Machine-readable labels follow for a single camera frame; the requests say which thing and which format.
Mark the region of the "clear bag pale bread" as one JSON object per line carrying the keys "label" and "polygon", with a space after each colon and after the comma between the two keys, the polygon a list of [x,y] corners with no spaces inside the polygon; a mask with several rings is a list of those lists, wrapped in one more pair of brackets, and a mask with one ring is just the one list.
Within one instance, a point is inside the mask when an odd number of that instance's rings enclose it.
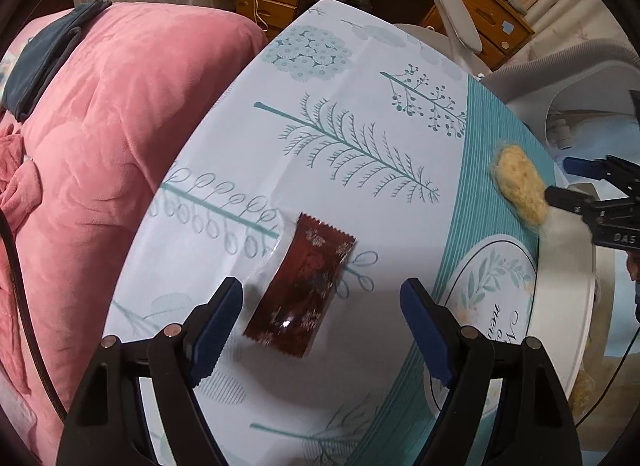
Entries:
{"label": "clear bag pale bread", "polygon": [[538,230],[547,220],[546,184],[518,144],[499,146],[490,166],[497,189],[511,205],[521,223]]}

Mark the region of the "dark red candy packet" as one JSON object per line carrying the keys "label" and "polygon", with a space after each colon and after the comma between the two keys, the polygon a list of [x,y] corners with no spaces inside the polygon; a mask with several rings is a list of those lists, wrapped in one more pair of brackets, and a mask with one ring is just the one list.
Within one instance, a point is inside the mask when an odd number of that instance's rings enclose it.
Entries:
{"label": "dark red candy packet", "polygon": [[244,336],[294,358],[306,356],[355,245],[349,233],[302,213]]}

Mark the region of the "white plastic storage bin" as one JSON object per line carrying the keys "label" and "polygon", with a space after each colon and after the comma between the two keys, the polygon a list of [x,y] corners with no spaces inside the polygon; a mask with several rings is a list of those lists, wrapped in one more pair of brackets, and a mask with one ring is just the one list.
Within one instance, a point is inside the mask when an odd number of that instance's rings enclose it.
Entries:
{"label": "white plastic storage bin", "polygon": [[526,334],[542,341],[575,420],[611,376],[605,355],[612,324],[615,251],[597,247],[579,215],[549,209],[539,228],[533,310]]}

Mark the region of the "grey office chair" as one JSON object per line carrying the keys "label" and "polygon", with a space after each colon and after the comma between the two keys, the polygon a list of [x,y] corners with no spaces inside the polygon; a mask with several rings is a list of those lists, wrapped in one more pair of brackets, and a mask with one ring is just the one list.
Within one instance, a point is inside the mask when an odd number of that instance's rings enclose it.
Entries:
{"label": "grey office chair", "polygon": [[580,122],[639,123],[639,56],[602,0],[559,0],[541,30],[493,0],[434,0],[439,31],[403,24],[486,88],[544,147],[570,147]]}

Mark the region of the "pink blanket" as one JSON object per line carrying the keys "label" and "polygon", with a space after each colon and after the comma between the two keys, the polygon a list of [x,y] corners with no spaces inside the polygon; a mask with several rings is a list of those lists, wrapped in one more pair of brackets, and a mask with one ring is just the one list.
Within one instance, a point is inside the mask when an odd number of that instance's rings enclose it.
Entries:
{"label": "pink blanket", "polygon": [[89,25],[24,122],[1,116],[1,209],[38,347],[73,400],[134,234],[171,163],[264,48],[248,18],[115,3]]}

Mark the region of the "dark blue cloth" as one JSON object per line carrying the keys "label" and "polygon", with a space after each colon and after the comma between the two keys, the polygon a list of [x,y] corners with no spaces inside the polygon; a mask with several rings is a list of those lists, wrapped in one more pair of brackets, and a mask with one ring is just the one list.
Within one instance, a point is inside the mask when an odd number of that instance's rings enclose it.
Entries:
{"label": "dark blue cloth", "polygon": [[9,74],[1,100],[2,107],[17,122],[25,122],[34,112],[42,94],[78,47],[92,22],[111,5],[109,0],[80,4],[50,22],[27,42]]}

